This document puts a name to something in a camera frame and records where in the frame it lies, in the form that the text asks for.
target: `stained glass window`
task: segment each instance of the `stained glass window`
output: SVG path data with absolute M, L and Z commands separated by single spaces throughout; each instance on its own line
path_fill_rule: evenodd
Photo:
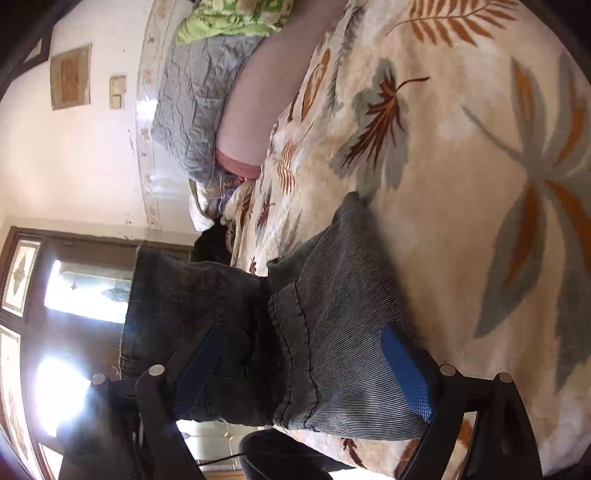
M 33 273 L 40 246 L 41 242 L 38 241 L 19 240 L 12 257 L 2 298 L 2 308 L 19 317 L 22 317 L 25 309 L 31 273 Z
M 133 272 L 56 260 L 45 306 L 106 322 L 125 323 Z
M 12 446 L 33 478 L 43 480 L 27 429 L 21 389 L 20 336 L 0 326 L 0 390 Z

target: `framed picture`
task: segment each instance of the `framed picture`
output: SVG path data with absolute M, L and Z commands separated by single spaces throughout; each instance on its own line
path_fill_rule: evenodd
M 51 58 L 51 106 L 54 110 L 90 104 L 90 45 Z

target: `wall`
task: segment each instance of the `wall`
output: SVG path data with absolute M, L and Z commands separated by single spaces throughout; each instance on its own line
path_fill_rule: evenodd
M 49 62 L 0 103 L 0 210 L 12 225 L 191 244 L 184 213 L 147 230 L 135 152 L 138 63 L 152 0 L 85 0 L 54 29 L 51 55 L 92 43 L 90 101 L 51 110 Z M 109 78 L 127 77 L 125 109 L 109 110 Z

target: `floral border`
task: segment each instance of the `floral border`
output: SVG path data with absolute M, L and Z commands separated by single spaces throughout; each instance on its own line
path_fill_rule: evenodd
M 158 78 L 164 54 L 164 39 L 177 0 L 154 0 L 144 35 L 138 68 L 135 110 L 139 180 L 148 227 L 160 230 L 158 178 L 154 164 L 154 142 L 150 137 L 157 104 Z

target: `leaf pattern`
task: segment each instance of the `leaf pattern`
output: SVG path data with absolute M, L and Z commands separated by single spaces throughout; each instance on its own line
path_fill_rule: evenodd
M 252 202 L 252 194 L 254 192 L 255 184 L 249 183 L 246 187 L 244 195 L 240 201 L 240 229 L 243 231 L 246 222 L 251 219 L 252 210 L 251 210 L 251 202 Z
M 408 158 L 406 119 L 401 115 L 407 106 L 399 92 L 410 83 L 428 79 L 410 79 L 397 86 L 394 65 L 382 59 L 373 86 L 355 96 L 358 130 L 330 160 L 330 166 L 341 178 L 357 171 L 358 192 L 366 200 L 380 187 L 382 173 L 388 186 L 398 188 Z
M 294 119 L 294 110 L 296 108 L 297 98 L 300 96 L 300 91 L 298 90 L 295 94 L 295 97 L 290 105 L 290 114 L 287 116 L 287 123 L 291 122 Z
M 480 0 L 449 0 L 447 14 L 442 15 L 441 12 L 447 1 L 439 0 L 434 11 L 434 2 L 429 1 L 427 9 L 424 12 L 422 3 L 417 7 L 416 2 L 413 2 L 408 19 L 394 24 L 388 31 L 388 34 L 401 25 L 410 24 L 411 31 L 421 43 L 425 40 L 424 32 L 427 34 L 431 43 L 437 45 L 437 31 L 444 43 L 449 47 L 453 47 L 453 41 L 450 35 L 450 31 L 452 31 L 460 40 L 477 47 L 478 44 L 475 41 L 474 35 L 488 38 L 494 38 L 494 36 L 483 25 L 476 22 L 475 19 L 480 19 L 503 30 L 505 27 L 500 23 L 499 19 L 507 21 L 517 20 L 506 12 L 511 12 L 519 5 L 519 3 L 512 0 L 485 0 L 483 5 L 480 6 Z
M 283 146 L 279 163 L 277 164 L 277 175 L 283 193 L 288 195 L 296 185 L 296 178 L 291 172 L 291 162 L 297 151 L 297 143 L 289 139 Z
M 400 456 L 400 460 L 398 461 L 398 465 L 396 466 L 396 469 L 394 470 L 394 478 L 402 477 L 402 473 L 404 472 L 404 469 L 407 467 L 410 459 L 413 457 L 413 453 L 417 449 L 417 446 L 418 446 L 417 439 L 410 440 L 407 443 L 406 447 L 402 451 L 402 455 Z
M 250 275 L 256 275 L 256 259 L 255 257 L 251 258 L 251 266 L 248 267 L 248 272 Z
M 499 140 L 464 108 L 485 136 L 528 175 L 523 192 L 499 229 L 475 336 L 493 331 L 534 288 L 545 244 L 543 198 L 557 212 L 566 262 L 558 297 L 560 340 L 556 387 L 591 355 L 591 172 L 580 171 L 590 143 L 589 103 L 577 90 L 570 60 L 558 68 L 558 118 L 547 139 L 545 101 L 535 75 L 512 60 L 513 113 L 521 150 Z
M 331 115 L 343 108 L 343 103 L 339 100 L 339 95 L 336 91 L 336 84 L 339 78 L 339 70 L 342 67 L 345 60 L 349 57 L 355 40 L 357 40 L 357 29 L 361 25 L 363 17 L 365 16 L 365 8 L 354 7 L 345 27 L 345 33 L 343 33 L 343 43 L 340 46 L 339 53 L 337 54 L 335 66 L 333 67 L 332 77 L 330 79 L 329 93 L 328 93 L 328 106 Z
M 265 229 L 267 228 L 267 222 L 269 220 L 269 211 L 271 207 L 275 205 L 274 203 L 271 203 L 271 193 L 271 185 L 269 185 L 269 190 L 267 190 L 265 198 L 263 199 L 261 213 L 259 214 L 258 219 L 256 221 L 255 232 L 257 245 L 261 243 L 262 234 L 265 232 Z
M 355 465 L 361 468 L 365 468 L 359 454 L 357 453 L 357 444 L 353 439 L 343 439 L 343 450 L 349 450 L 351 460 L 355 462 Z
M 226 230 L 226 249 L 229 252 L 234 250 L 234 242 L 236 242 L 236 222 L 233 220 Z
M 296 242 L 296 237 L 302 213 L 303 210 L 301 210 L 298 216 L 295 217 L 293 223 L 291 222 L 291 211 L 287 214 L 287 218 L 283 227 L 281 227 L 281 233 L 277 240 L 277 258 L 285 258 L 300 245 L 299 242 Z
M 316 96 L 320 90 L 320 86 L 322 85 L 322 80 L 324 80 L 324 75 L 326 74 L 326 70 L 328 69 L 330 61 L 330 49 L 327 48 L 322 55 L 322 59 L 320 63 L 316 66 L 316 68 L 310 74 L 310 78 L 308 79 L 308 85 L 306 86 L 306 90 L 304 91 L 304 98 L 301 104 L 301 121 L 304 121 L 310 113 L 312 106 L 314 105 L 314 101 L 316 100 Z

